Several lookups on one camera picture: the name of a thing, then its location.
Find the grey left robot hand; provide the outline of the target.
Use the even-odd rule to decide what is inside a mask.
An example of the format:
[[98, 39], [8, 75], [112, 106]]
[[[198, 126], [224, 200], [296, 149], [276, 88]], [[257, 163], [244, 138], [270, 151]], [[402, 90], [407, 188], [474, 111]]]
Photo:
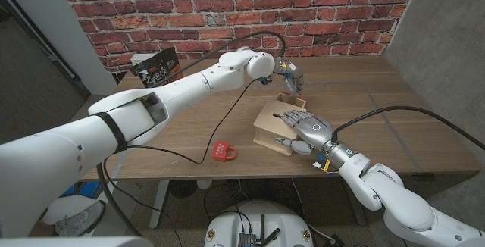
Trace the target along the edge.
[[293, 62], [277, 58], [275, 60], [274, 73], [284, 76], [284, 83], [292, 98], [302, 93], [304, 85], [303, 69], [294, 65]]

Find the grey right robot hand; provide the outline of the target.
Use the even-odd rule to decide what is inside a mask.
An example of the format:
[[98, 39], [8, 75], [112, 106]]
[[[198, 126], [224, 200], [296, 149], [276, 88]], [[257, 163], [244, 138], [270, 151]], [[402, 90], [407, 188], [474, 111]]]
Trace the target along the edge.
[[344, 143], [332, 140], [333, 126], [321, 116], [297, 110], [286, 111], [283, 115], [274, 114], [274, 116], [285, 121], [302, 139], [298, 141], [276, 138], [275, 142], [290, 147], [299, 154], [309, 155], [312, 150], [318, 150], [324, 153], [337, 168], [355, 154]]

